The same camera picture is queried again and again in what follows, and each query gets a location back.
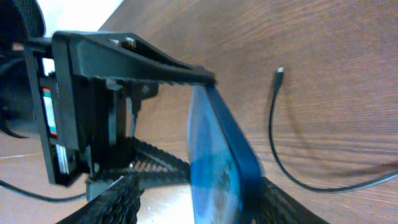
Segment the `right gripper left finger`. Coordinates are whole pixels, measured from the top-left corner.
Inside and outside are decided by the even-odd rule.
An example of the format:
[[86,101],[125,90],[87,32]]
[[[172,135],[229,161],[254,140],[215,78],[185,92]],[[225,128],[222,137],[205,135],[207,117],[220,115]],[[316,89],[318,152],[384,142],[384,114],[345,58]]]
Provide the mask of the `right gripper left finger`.
[[61,224],[136,224],[141,206],[139,178],[130,175],[120,178],[110,188],[75,213],[59,222]]

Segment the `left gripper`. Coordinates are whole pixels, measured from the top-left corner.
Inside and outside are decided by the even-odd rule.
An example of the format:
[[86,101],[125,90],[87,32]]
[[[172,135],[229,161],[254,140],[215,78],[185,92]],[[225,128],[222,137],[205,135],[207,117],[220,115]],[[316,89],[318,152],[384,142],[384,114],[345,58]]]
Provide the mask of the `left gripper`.
[[151,98],[159,83],[216,84],[128,32],[58,31],[28,40],[25,59],[49,182],[66,187],[98,173],[127,138],[128,98]]

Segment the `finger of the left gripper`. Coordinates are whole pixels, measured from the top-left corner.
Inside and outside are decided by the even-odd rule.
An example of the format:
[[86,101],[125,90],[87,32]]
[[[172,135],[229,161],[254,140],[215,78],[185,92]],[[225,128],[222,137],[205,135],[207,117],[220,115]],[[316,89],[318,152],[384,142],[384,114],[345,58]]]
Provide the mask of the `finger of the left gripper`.
[[138,176],[142,189],[188,184],[190,165],[135,137],[126,138],[116,152],[108,154],[104,167],[90,177],[90,185],[107,187],[131,175]]

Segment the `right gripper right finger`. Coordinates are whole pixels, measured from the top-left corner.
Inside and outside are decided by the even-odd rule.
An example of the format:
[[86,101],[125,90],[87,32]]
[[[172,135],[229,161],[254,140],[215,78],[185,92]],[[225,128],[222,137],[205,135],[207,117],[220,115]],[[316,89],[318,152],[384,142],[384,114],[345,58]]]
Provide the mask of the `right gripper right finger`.
[[328,224],[265,177],[261,180],[259,211],[254,223]]

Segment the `blue Galaxy smartphone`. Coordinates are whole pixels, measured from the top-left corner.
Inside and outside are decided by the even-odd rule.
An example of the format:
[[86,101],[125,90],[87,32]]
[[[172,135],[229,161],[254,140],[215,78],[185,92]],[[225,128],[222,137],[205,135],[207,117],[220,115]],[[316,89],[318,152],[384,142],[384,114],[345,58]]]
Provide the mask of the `blue Galaxy smartphone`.
[[187,123],[195,223],[251,223],[259,210],[259,161],[218,90],[192,88]]

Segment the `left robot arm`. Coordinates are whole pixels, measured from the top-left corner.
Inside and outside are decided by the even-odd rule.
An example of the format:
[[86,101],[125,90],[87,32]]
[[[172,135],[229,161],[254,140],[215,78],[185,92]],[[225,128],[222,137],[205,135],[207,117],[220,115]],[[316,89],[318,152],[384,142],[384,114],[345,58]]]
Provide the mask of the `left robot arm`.
[[37,1],[1,1],[1,133],[40,140],[51,184],[129,164],[127,100],[216,82],[130,32],[44,30]]

